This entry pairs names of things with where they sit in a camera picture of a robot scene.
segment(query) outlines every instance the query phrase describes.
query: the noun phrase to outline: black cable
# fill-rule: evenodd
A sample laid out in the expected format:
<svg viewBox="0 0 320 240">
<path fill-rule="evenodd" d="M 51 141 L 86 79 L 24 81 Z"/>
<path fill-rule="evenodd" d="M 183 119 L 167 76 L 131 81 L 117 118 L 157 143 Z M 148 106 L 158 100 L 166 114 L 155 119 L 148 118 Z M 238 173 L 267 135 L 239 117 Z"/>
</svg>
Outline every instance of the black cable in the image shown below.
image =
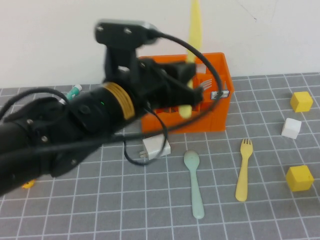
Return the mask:
<svg viewBox="0 0 320 240">
<path fill-rule="evenodd" d="M 161 146 L 161 149 L 160 151 L 157 153 L 157 155 L 151 159 L 151 160 L 148 160 L 148 161 L 137 161 L 137 160 L 133 160 L 131 157 L 129 157 L 128 153 L 127 153 L 127 143 L 126 143 L 126 140 L 123 141 L 123 144 L 124 144 L 124 156 L 125 158 L 132 164 L 134 165 L 138 165 L 138 166 L 146 166 L 146 165 L 149 165 L 153 162 L 155 162 L 156 160 L 158 160 L 157 158 L 159 158 L 161 156 L 161 154 L 163 153 L 164 149 L 165 149 L 165 146 L 166 146 L 166 142 L 168 140 L 168 128 L 167 126 L 165 125 L 165 123 L 160 119 L 160 117 L 151 109 L 151 108 L 146 108 L 145 109 L 146 112 L 152 114 L 153 116 L 155 116 L 161 126 L 162 126 L 162 132 L 163 132 L 163 142 L 162 142 L 162 146 Z"/>
<path fill-rule="evenodd" d="M 56 95 L 56 96 L 62 98 L 65 101 L 65 105 L 67 106 L 67 108 L 64 111 L 64 114 L 62 116 L 60 116 L 58 119 L 56 119 L 54 122 L 57 122 L 57 121 L 59 121 L 60 119 L 62 119 L 63 117 L 66 116 L 66 114 L 68 113 L 68 105 L 69 105 L 68 98 L 63 93 L 59 92 L 58 90 L 55 90 L 55 89 L 52 89 L 52 88 L 49 88 L 49 87 L 38 87 L 38 88 L 33 88 L 33 89 L 29 89 L 29 90 L 23 91 L 23 92 L 17 94 L 16 96 L 13 96 L 12 98 L 10 98 L 0 110 L 0 121 L 5 116 L 7 111 L 16 102 L 20 101 L 21 99 L 23 99 L 23 98 L 25 98 L 25 97 L 27 97 L 27 96 L 29 96 L 31 94 L 39 94 L 39 93 L 53 94 L 53 95 Z"/>
<path fill-rule="evenodd" d="M 212 104 L 206 110 L 201 111 L 198 115 L 192 117 L 191 119 L 188 119 L 188 120 L 186 120 L 182 123 L 179 123 L 177 125 L 168 127 L 167 128 L 168 132 L 171 132 L 171 131 L 183 128 L 189 124 L 192 124 L 192 123 L 196 122 L 197 120 L 199 120 L 200 118 L 204 117 L 209 112 L 211 112 L 220 101 L 220 98 L 222 95 L 221 93 L 223 90 L 222 89 L 222 81 L 220 79 L 219 74 L 217 73 L 215 68 L 212 66 L 212 64 L 209 62 L 209 60 L 201 52 L 199 52 L 197 49 L 195 49 L 193 46 L 191 46 L 187 42 L 185 42 L 177 37 L 174 37 L 174 36 L 171 36 L 171 35 L 156 31 L 156 30 L 150 30 L 149 32 L 150 32 L 150 36 L 152 38 L 164 38 L 164 39 L 171 40 L 171 41 L 176 42 L 177 44 L 185 47 L 190 52 L 192 52 L 197 58 L 199 58 L 203 62 L 203 64 L 211 72 L 211 74 L 213 75 L 213 77 L 216 81 L 217 87 L 218 87 L 218 94 L 217 94 L 216 99 L 214 101 L 212 101 Z M 33 156 L 41 155 L 44 153 L 57 153 L 57 152 L 63 152 L 63 151 L 72 151 L 72 150 L 86 148 L 86 147 L 94 147 L 94 146 L 102 145 L 102 144 L 110 144 L 110 143 L 124 142 L 124 141 L 137 140 L 137 139 L 143 139 L 143 138 L 150 138 L 150 137 L 159 135 L 162 132 L 163 132 L 162 130 L 158 130 L 158 131 L 150 131 L 150 132 L 146 132 L 146 133 L 138 133 L 138 134 L 134 133 L 134 134 L 126 135 L 126 136 L 114 135 L 114 136 L 111 136 L 108 138 L 103 137 L 103 138 L 90 139 L 90 140 L 86 140 L 86 141 L 78 141 L 78 142 L 71 142 L 71 143 L 64 143 L 64 144 L 52 144 L 49 146 L 42 146 L 42 147 L 30 147 L 27 149 L 21 149 L 21 150 L 17 150 L 14 152 L 9 152 L 9 153 L 3 154 L 2 156 L 0 156 L 0 160 L 1 159 L 15 159 L 15 158 L 20 158 L 21 156 L 33 157 Z"/>
</svg>

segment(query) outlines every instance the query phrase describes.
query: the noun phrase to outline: yellow fork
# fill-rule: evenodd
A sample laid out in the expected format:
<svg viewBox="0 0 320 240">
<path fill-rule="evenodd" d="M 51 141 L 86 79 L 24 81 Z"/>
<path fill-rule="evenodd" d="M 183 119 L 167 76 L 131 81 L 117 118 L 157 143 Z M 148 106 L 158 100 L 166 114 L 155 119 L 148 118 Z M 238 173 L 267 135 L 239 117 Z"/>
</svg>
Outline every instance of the yellow fork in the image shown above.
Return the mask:
<svg viewBox="0 0 320 240">
<path fill-rule="evenodd" d="M 248 197 L 248 161 L 253 151 L 252 141 L 250 139 L 243 139 L 240 148 L 242 163 L 235 190 L 235 198 L 240 202 L 244 202 Z"/>
</svg>

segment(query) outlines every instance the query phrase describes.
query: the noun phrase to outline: orange crate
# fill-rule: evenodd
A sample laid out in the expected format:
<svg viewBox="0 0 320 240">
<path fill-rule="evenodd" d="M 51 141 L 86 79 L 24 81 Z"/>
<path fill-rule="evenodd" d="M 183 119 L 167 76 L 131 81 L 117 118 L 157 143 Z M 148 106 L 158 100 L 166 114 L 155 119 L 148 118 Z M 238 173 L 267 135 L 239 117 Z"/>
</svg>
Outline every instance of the orange crate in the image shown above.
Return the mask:
<svg viewBox="0 0 320 240">
<path fill-rule="evenodd" d="M 215 53 L 204 53 L 203 54 L 210 63 L 214 66 L 218 72 L 221 81 L 222 87 L 224 90 L 229 90 L 230 94 L 226 98 L 221 98 L 218 106 L 204 116 L 200 120 L 196 121 L 193 124 L 190 124 L 186 127 L 180 128 L 174 133 L 197 133 L 197 132 L 221 132 L 226 129 L 227 114 L 230 105 L 230 99 L 234 93 L 234 85 L 229 73 L 227 61 L 225 55 L 222 52 Z M 148 58 L 154 59 L 157 63 L 168 63 L 168 62 L 177 62 L 185 61 L 186 55 L 161 55 L 161 56 L 148 56 Z M 199 59 L 196 59 L 196 64 L 202 64 Z M 212 87 L 206 89 L 203 93 L 203 102 L 192 109 L 192 116 L 194 117 L 199 114 L 200 111 L 206 109 L 211 103 L 211 93 L 218 90 L 218 86 L 214 80 L 213 75 L 206 69 L 206 73 L 197 73 L 193 78 L 193 87 L 196 88 L 203 81 L 212 79 Z M 182 121 L 183 119 L 179 112 L 178 107 L 166 108 L 166 109 L 156 109 L 155 112 L 158 114 L 160 119 L 164 122 L 166 126 L 173 126 Z M 141 120 L 142 131 L 149 132 L 154 130 L 160 130 L 161 124 L 151 114 L 147 114 Z"/>
</svg>

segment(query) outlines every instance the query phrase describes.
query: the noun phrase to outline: fork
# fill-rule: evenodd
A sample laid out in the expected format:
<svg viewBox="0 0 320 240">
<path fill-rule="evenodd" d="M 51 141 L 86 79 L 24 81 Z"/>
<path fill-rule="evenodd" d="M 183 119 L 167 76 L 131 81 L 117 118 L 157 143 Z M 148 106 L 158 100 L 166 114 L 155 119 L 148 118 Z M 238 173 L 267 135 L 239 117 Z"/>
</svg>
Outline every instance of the fork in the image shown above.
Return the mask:
<svg viewBox="0 0 320 240">
<path fill-rule="evenodd" d="M 203 88 L 203 91 L 212 87 L 212 79 L 208 79 L 200 83 L 200 86 Z"/>
<path fill-rule="evenodd" d="M 248 161 L 254 151 L 254 146 L 250 139 L 243 139 L 240 152 L 242 155 L 242 163 L 238 183 L 235 190 L 235 198 L 244 202 L 248 197 Z"/>
</svg>

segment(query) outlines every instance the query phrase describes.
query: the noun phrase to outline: block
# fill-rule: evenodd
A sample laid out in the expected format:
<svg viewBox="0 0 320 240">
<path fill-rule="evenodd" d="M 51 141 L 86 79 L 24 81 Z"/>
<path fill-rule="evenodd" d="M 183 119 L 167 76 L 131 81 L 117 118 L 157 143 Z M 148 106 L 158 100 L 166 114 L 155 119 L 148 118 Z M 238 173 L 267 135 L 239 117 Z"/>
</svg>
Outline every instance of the block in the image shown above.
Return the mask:
<svg viewBox="0 0 320 240">
<path fill-rule="evenodd" d="M 297 139 L 297 136 L 301 129 L 301 124 L 301 121 L 292 118 L 287 118 L 283 125 L 281 135 L 291 139 Z"/>
<path fill-rule="evenodd" d="M 306 165 L 290 167 L 285 179 L 292 192 L 309 190 L 315 181 Z"/>
<path fill-rule="evenodd" d="M 164 139 L 165 139 L 165 136 L 163 134 L 143 139 L 142 143 L 143 143 L 144 151 L 140 152 L 140 157 L 141 158 L 148 157 L 149 160 L 152 160 L 155 157 L 157 157 L 164 143 Z M 164 149 L 159 157 L 169 155 L 170 153 L 171 153 L 171 147 L 168 140 L 166 140 Z"/>
<path fill-rule="evenodd" d="M 312 97 L 307 91 L 294 92 L 290 101 L 294 112 L 309 112 L 314 103 Z"/>
</svg>

